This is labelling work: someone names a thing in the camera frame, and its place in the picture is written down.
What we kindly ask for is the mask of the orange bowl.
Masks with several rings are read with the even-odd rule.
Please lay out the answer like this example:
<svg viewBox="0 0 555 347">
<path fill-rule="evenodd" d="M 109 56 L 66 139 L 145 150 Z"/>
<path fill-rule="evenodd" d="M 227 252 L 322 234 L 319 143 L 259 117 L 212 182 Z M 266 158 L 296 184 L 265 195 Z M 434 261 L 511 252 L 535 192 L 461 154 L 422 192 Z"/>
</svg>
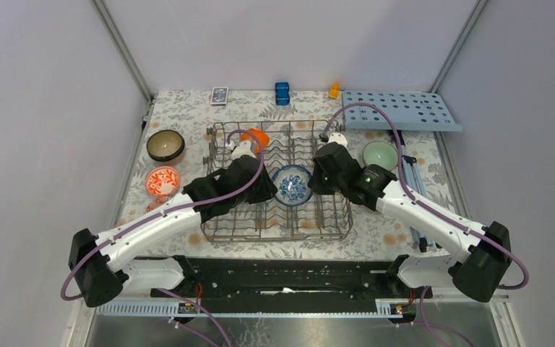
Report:
<svg viewBox="0 0 555 347">
<path fill-rule="evenodd" d="M 260 145 L 258 145 L 257 141 L 254 140 L 250 134 L 253 134 L 259 140 Z M 262 130 L 255 128 L 249 128 L 247 129 L 247 133 L 241 134 L 240 141 L 243 142 L 247 140 L 253 144 L 255 153 L 259 153 L 260 150 L 265 150 L 270 143 L 270 137 Z"/>
</svg>

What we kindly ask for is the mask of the blue floral white bowl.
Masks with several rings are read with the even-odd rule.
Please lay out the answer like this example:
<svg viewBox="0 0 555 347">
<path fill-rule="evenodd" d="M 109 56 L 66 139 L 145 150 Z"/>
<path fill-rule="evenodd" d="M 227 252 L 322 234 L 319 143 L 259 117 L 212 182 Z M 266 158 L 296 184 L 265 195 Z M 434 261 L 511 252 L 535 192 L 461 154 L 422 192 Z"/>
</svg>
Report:
<svg viewBox="0 0 555 347">
<path fill-rule="evenodd" d="M 272 182 L 277 188 L 275 199 L 287 207 L 298 207 L 307 203 L 313 195 L 308 187 L 311 178 L 311 173 L 303 166 L 283 166 L 272 176 Z"/>
</svg>

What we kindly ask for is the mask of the pale green bowl back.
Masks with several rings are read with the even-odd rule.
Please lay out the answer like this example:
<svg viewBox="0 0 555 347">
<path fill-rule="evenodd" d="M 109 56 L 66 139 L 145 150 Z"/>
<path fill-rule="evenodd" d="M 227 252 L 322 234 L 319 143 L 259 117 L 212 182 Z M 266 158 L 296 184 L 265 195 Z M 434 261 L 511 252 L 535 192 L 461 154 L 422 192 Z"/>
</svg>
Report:
<svg viewBox="0 0 555 347">
<path fill-rule="evenodd" d="M 377 165 L 388 171 L 395 169 L 399 162 L 397 149 L 387 142 L 374 141 L 368 143 L 363 149 L 363 162 Z"/>
</svg>

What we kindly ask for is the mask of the brown glazed bowl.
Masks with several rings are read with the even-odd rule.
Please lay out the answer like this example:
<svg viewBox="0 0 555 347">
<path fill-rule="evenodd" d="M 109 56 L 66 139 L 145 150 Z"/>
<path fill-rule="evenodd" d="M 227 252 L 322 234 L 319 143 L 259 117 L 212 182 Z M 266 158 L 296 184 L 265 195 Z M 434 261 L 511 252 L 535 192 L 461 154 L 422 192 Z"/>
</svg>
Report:
<svg viewBox="0 0 555 347">
<path fill-rule="evenodd" d="M 157 162 L 168 162 L 179 157 L 185 145 L 185 139 L 179 132 L 165 129 L 156 132 L 148 139 L 146 150 L 151 159 Z"/>
</svg>

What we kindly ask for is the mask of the red and white bowl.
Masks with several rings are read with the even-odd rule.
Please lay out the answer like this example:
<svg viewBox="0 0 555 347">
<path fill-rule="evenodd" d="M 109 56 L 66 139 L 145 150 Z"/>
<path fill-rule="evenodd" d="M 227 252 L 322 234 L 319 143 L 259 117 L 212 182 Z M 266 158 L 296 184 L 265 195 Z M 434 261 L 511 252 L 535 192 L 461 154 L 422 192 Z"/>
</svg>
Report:
<svg viewBox="0 0 555 347">
<path fill-rule="evenodd" d="M 180 175 L 170 166 L 153 169 L 145 178 L 145 190 L 154 197 L 166 197 L 175 194 L 180 187 Z"/>
</svg>

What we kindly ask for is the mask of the blue zigzag patterned bowl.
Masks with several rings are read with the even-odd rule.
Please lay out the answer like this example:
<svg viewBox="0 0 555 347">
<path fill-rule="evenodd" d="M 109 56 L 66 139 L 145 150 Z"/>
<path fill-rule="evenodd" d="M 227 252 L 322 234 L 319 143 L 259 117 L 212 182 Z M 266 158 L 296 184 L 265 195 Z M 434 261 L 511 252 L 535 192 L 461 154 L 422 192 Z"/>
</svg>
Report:
<svg viewBox="0 0 555 347">
<path fill-rule="evenodd" d="M 156 197 L 153 199 L 145 209 L 146 213 L 149 213 L 153 210 L 159 209 L 159 213 L 163 213 L 164 204 L 170 202 L 172 197 L 164 196 L 164 197 Z"/>
</svg>

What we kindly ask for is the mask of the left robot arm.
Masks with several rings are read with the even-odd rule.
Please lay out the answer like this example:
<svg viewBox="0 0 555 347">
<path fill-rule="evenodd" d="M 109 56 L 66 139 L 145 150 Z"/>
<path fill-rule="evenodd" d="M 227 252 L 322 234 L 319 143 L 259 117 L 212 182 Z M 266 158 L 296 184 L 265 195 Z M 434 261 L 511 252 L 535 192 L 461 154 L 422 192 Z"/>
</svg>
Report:
<svg viewBox="0 0 555 347">
<path fill-rule="evenodd" d="M 92 234 L 77 232 L 69 255 L 70 274 L 61 289 L 63 299 L 71 281 L 88 307 L 99 307 L 121 294 L 171 290 L 191 294 L 195 278 L 172 257 L 142 260 L 149 246 L 172 235 L 225 215 L 240 203 L 271 200 L 277 189 L 264 165 L 264 153 L 254 153 L 249 142 L 232 152 L 227 168 L 218 169 L 186 185 L 162 206 L 117 228 Z"/>
</svg>

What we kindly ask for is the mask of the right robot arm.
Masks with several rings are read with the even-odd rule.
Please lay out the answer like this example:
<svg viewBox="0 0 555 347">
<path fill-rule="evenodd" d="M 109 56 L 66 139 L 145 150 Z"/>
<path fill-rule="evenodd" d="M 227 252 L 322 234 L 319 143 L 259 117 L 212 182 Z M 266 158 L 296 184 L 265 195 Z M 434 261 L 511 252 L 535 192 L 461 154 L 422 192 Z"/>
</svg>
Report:
<svg viewBox="0 0 555 347">
<path fill-rule="evenodd" d="M 509 231 L 498 222 L 485 226 L 433 203 L 404 185 L 391 171 L 371 164 L 361 166 L 348 152 L 344 136 L 332 140 L 314 154 L 309 186 L 315 194 L 340 193 L 355 205 L 363 205 L 396 218 L 438 242 L 446 256 L 397 257 L 386 274 L 385 286 L 402 298 L 414 288 L 454 287 L 467 297 L 488 302 L 511 264 Z"/>
</svg>

